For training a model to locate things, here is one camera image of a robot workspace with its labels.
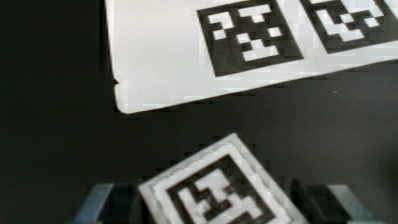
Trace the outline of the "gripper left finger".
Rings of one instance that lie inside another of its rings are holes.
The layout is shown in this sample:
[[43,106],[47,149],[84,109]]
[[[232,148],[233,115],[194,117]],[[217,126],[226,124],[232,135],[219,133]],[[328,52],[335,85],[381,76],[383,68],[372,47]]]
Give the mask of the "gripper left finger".
[[73,224],[132,224],[136,186],[100,183],[93,186]]

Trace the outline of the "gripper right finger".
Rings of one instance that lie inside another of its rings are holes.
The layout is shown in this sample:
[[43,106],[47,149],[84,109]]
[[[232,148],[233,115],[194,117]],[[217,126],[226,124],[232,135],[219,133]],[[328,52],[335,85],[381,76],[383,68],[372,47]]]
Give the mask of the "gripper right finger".
[[310,224],[377,224],[347,185],[292,183],[292,199]]

